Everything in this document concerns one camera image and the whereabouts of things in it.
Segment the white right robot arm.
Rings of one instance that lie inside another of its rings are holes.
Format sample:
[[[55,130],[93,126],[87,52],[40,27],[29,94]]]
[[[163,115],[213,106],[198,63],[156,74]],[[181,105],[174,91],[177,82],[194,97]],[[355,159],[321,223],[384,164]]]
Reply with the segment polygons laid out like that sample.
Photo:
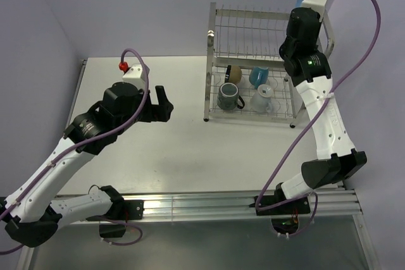
[[[275,209],[289,212],[296,197],[324,185],[350,178],[367,162],[356,150],[342,121],[332,92],[332,72],[327,57],[318,50],[320,14],[310,8],[291,11],[286,38],[279,49],[284,68],[301,96],[315,136],[317,158],[302,164],[301,172],[280,185]]]

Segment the dark green mug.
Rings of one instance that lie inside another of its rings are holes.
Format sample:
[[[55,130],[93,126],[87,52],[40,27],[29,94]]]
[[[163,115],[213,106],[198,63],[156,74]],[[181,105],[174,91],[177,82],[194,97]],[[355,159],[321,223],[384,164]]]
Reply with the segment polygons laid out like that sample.
[[[244,109],[245,102],[239,94],[239,88],[234,83],[223,83],[218,91],[217,106],[224,111]]]

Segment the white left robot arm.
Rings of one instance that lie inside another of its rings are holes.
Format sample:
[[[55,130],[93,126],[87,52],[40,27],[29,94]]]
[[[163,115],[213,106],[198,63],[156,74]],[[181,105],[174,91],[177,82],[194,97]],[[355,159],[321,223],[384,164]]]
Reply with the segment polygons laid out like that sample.
[[[148,92],[116,82],[104,91],[102,100],[72,121],[44,164],[19,189],[1,199],[1,220],[11,239],[34,248],[76,221],[123,218],[124,199],[110,185],[73,199],[55,200],[55,196],[81,167],[134,123],[170,119],[173,104],[163,86],[157,85],[155,90],[158,103],[152,104]]]

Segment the light blue plate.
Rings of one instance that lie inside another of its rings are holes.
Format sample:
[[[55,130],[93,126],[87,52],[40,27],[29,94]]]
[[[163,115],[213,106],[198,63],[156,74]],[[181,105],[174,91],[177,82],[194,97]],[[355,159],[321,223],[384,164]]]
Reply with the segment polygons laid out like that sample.
[[[295,7],[296,7],[296,8],[301,7],[302,1],[303,1],[303,0],[297,0]]]

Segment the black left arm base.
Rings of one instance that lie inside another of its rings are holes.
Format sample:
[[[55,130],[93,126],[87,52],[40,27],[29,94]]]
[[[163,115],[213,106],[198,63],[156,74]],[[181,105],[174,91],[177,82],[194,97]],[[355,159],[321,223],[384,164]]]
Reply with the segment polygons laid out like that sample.
[[[132,220],[141,220],[144,212],[143,200],[126,200],[123,209],[113,218],[113,220],[129,222]],[[99,235],[102,238],[121,238],[124,236],[127,228],[122,224],[100,224]]]

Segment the black and tan bowl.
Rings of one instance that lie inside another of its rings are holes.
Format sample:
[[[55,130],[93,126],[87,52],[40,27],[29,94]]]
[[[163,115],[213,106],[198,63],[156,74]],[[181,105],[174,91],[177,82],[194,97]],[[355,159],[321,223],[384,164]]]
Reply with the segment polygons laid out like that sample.
[[[240,66],[228,65],[225,72],[225,83],[233,83],[237,85],[242,79],[242,70]]]

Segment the blue mug white interior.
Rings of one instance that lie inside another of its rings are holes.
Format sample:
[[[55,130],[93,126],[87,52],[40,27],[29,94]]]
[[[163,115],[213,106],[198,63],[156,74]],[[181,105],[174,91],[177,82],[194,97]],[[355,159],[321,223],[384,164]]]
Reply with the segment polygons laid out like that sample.
[[[249,74],[249,83],[257,89],[260,85],[267,83],[268,75],[268,67],[255,66]]]

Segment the pale blue mug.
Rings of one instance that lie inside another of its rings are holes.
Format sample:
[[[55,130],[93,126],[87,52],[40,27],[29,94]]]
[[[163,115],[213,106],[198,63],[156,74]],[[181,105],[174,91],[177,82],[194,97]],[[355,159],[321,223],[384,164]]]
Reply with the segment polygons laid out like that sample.
[[[272,113],[273,104],[271,102],[273,90],[267,84],[259,85],[254,95],[251,97],[251,109],[257,113]]]

